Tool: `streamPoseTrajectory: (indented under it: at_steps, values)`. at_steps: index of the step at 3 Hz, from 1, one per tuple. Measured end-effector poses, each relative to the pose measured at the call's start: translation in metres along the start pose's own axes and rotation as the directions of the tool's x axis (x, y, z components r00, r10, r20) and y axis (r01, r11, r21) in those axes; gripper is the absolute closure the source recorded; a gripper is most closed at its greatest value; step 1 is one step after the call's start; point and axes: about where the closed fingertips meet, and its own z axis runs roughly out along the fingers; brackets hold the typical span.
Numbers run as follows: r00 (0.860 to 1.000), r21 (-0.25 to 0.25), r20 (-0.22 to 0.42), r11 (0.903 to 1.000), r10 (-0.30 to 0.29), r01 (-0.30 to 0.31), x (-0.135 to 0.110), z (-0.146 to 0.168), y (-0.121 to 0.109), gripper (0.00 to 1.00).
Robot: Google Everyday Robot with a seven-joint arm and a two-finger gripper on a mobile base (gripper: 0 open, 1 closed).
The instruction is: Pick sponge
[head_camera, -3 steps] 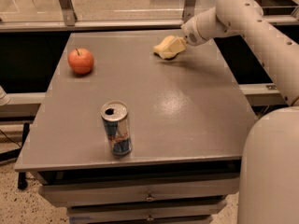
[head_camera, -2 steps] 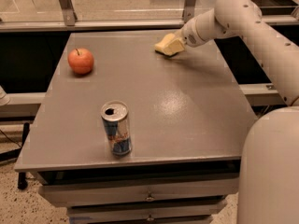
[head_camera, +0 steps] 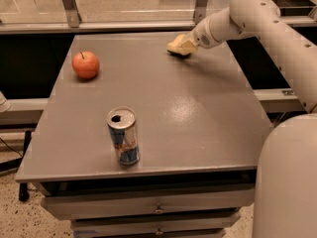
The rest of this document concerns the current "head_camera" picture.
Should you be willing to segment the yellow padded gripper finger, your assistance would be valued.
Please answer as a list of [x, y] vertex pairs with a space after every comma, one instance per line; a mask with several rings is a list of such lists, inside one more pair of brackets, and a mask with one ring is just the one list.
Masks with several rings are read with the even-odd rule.
[[181, 34], [178, 35], [171, 43], [174, 46], [184, 46], [192, 44], [192, 40], [189, 34]]
[[197, 51], [197, 47], [193, 43], [190, 45], [184, 45], [184, 46], [171, 45], [171, 51], [178, 55], [188, 56], [190, 54], [195, 53]]

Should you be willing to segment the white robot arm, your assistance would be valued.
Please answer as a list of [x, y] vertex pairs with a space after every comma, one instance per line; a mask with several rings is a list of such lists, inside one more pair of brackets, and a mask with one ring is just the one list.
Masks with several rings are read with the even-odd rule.
[[253, 238], [317, 238], [317, 47], [280, 20], [271, 0], [231, 0], [166, 49], [187, 56], [257, 38], [307, 113], [266, 138], [259, 157]]

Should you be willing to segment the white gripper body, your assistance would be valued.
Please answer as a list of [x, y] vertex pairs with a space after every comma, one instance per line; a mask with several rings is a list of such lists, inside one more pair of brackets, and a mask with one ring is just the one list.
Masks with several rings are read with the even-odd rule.
[[212, 34], [212, 17], [203, 19], [193, 30], [194, 45], [203, 49], [212, 49], [220, 45], [220, 42]]

